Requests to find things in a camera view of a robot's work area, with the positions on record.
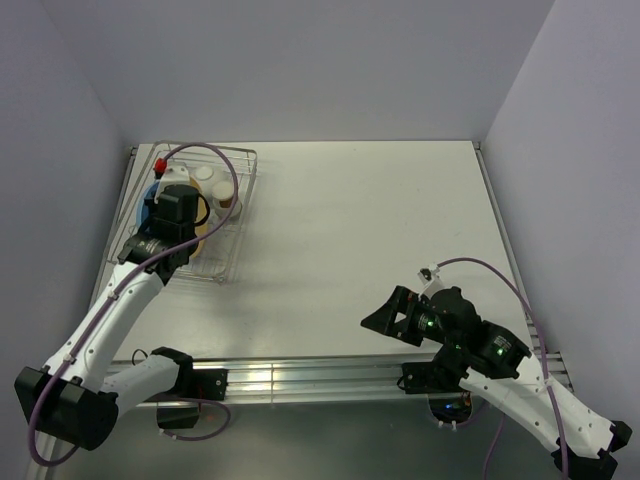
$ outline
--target red object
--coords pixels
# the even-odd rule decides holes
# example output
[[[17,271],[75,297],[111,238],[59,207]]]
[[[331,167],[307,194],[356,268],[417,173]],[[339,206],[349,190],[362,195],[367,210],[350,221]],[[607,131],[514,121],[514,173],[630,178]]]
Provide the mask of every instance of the red object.
[[[161,176],[166,169],[167,161],[164,158],[156,160],[156,164],[153,166],[153,171],[156,172],[156,175]]]

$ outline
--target wire basket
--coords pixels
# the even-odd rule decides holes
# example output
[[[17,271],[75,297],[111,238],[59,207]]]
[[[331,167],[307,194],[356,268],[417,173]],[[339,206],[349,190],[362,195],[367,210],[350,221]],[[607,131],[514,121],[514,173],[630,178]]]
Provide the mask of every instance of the wire basket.
[[[162,141],[153,144],[140,175],[135,180],[131,191],[129,191],[124,198],[115,235],[109,246],[109,254],[107,257],[109,263],[118,263],[118,254],[122,250],[124,243],[138,230],[136,212],[142,196],[155,182],[153,166],[156,160],[158,158],[164,158],[170,150],[181,143],[182,142]],[[200,253],[192,257],[187,265],[179,268],[174,276],[210,280],[222,284],[229,281],[231,267],[238,253],[238,244],[244,231],[244,222],[249,209],[251,192],[253,191],[253,185],[256,180],[258,154],[255,150],[246,148],[216,146],[229,158],[236,171],[239,185],[238,198],[242,202],[242,211],[237,217],[229,219],[220,230],[207,238],[204,241]],[[195,169],[205,165],[213,167],[214,169],[218,168],[226,172],[229,171],[220,157],[206,148],[193,147],[183,150],[171,157],[169,164],[171,164],[171,162],[184,164],[190,175]],[[207,221],[208,230],[211,230],[218,221],[219,218],[212,209],[209,220]]]

